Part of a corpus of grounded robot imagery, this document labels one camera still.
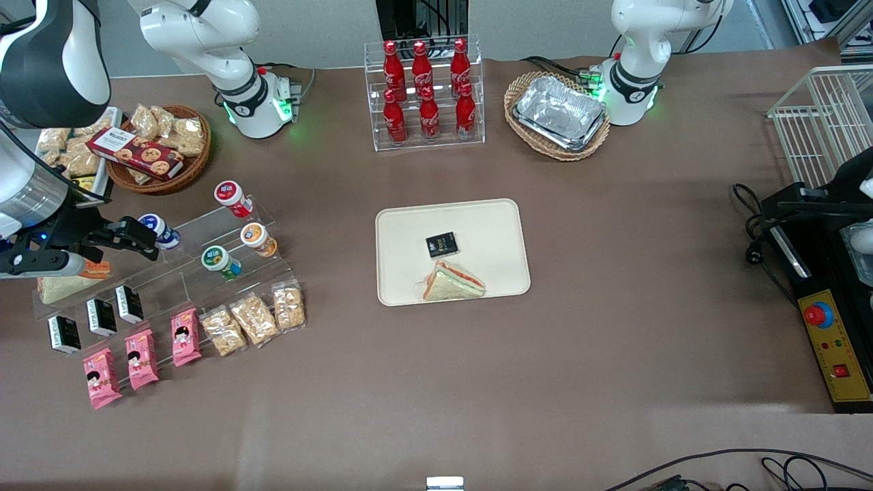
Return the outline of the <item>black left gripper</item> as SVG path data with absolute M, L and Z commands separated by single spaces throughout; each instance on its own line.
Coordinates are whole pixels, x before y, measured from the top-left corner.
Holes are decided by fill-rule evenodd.
M 806 215 L 835 215 L 854 220 L 871 220 L 872 205 L 861 204 L 870 201 L 861 191 L 861 184 L 870 179 L 871 168 L 872 147 L 848 159 L 827 184 L 827 198 L 837 203 L 780 201 L 777 202 L 777 207 Z

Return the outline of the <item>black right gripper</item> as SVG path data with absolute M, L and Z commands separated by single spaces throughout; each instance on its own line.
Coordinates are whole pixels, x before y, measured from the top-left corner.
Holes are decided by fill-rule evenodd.
M 156 234 L 136 218 L 125 215 L 116 223 L 116 232 L 103 232 L 111 224 L 96 207 L 63 205 L 56 214 L 35 226 L 25 227 L 12 239 L 12 249 L 22 252 L 31 243 L 41 249 L 54 249 L 81 256 L 101 256 L 99 248 L 137 252 L 150 261 L 159 255 Z

